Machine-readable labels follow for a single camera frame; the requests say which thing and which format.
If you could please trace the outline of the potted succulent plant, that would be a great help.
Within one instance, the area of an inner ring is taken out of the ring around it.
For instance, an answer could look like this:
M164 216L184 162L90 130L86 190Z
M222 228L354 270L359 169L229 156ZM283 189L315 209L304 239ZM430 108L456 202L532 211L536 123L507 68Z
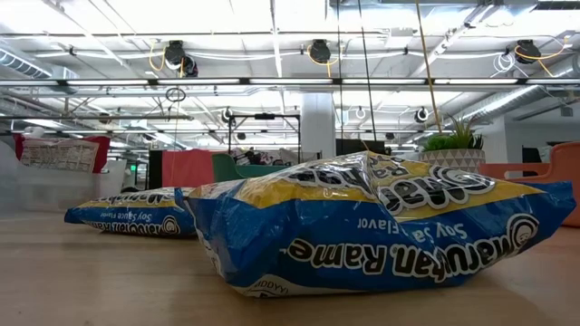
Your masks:
M474 118L458 120L451 117L453 130L450 134L430 136L422 152L420 161L446 168L455 168L478 173L486 163L484 140L473 130Z

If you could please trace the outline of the teal plastic bin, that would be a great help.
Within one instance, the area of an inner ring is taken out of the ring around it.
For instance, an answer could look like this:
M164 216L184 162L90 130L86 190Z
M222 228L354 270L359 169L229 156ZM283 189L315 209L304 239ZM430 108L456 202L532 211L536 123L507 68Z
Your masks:
M237 165L228 154L218 153L211 157L215 182L223 182L250 177L262 177L287 166Z

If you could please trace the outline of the distant black frame rig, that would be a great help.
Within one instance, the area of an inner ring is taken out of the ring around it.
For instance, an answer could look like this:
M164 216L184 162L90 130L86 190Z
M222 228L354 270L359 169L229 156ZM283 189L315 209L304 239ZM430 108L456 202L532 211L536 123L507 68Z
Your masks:
M296 128L289 122L289 119L296 119ZM297 134L297 163L302 162L302 123L300 114L276 114L276 113L256 113L256 114L234 114L230 113L227 116L227 153L232 153L232 135L234 133L233 120L241 119L240 122L236 124L237 127L241 127L247 119L253 120L275 120L282 119L286 122Z

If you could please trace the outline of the red Maruchan noodle packet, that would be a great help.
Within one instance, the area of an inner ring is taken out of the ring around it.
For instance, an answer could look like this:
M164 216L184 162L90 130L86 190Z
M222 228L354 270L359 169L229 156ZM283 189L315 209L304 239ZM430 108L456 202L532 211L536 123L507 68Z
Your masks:
M103 136L80 139L38 139L13 135L15 155L28 167L98 174L107 163L111 140Z

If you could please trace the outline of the silver ceiling duct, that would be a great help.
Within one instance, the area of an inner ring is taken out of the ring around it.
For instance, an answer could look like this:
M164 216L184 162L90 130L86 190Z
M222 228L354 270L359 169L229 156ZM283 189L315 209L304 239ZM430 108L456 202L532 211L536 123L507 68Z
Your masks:
M76 72L50 63L40 62L9 46L0 45L0 68L20 74L20 79L0 78L0 87L48 87L53 91L74 94L79 88L69 80L79 78Z
M485 120L516 110L549 95L550 87L580 85L580 53L558 62L553 77L545 72L534 78L517 80L517 87L492 94L454 115L456 120Z

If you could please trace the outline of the orange plastic bin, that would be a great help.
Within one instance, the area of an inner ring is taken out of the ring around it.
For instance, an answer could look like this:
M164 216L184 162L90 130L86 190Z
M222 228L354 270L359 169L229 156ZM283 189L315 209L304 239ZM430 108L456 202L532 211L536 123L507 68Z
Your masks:
M563 226L580 228L580 142L555 145L550 151L549 163L482 163L480 174L514 182L547 184L569 181L572 183L575 210L565 219ZM506 177L507 172L536 172L532 177Z

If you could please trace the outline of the clear plastic bin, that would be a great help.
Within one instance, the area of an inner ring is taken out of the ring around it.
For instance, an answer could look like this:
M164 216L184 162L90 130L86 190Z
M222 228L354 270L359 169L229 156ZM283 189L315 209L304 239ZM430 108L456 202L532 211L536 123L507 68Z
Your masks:
M121 192L126 161L110 160L102 174L27 167L0 140L0 216L20 211L64 212Z

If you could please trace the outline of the red partition panel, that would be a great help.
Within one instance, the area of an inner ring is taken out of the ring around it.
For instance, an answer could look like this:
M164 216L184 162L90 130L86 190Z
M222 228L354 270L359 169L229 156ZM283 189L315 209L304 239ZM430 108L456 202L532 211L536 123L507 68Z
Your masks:
M214 182L213 154L208 150L164 151L161 177L164 187L199 187Z

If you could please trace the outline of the dark distant screen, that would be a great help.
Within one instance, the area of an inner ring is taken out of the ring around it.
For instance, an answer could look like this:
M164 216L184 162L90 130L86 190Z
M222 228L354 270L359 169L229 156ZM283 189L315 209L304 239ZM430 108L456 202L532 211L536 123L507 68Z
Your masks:
M541 163L542 159L539 154L538 148L522 148L522 162L523 163ZM524 177L537 176L535 171L526 170L523 172Z

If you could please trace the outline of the grey horizontal ceiling pipe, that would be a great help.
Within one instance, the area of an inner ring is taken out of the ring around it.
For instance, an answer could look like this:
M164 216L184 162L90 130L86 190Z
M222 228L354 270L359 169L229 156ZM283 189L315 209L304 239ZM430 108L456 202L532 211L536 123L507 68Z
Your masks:
M117 115L117 116L6 116L0 115L0 120L194 120L187 115Z

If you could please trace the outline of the white building pillar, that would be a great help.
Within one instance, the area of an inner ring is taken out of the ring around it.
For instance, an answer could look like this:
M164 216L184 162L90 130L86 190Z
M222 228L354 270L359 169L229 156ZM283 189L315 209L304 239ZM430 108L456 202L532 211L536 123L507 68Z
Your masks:
M304 93L301 104L301 142L307 152L335 156L335 109L331 93Z

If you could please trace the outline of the distant black monitor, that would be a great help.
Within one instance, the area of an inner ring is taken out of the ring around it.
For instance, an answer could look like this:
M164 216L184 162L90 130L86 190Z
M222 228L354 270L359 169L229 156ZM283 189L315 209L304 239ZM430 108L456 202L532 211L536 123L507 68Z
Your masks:
M383 141L362 140L362 139L336 139L336 155L346 155L361 151L370 150L371 152L384 154L385 144Z

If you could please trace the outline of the blue Maruchan noodle packet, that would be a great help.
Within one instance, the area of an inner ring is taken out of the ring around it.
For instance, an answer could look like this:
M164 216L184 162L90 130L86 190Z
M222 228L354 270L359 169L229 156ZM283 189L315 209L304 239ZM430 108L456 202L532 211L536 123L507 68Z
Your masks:
M198 239L251 297L457 286L549 238L568 181L514 183L363 151L193 188Z
M67 224L82 224L114 234L191 237L194 217L186 209L181 187L162 187L100 197L68 209Z

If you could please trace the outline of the black partition panel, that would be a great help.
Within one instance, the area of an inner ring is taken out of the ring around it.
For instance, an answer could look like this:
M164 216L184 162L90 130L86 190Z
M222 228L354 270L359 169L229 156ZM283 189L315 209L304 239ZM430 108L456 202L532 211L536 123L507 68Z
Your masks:
M148 189L162 187L163 152L151 150L148 167Z

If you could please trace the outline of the white red patterned clutter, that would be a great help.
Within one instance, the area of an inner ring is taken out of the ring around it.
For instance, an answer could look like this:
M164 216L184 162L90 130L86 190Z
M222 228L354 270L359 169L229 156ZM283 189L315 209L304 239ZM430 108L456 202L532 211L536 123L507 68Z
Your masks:
M287 149L234 148L230 157L239 166L293 166L298 163L298 154Z

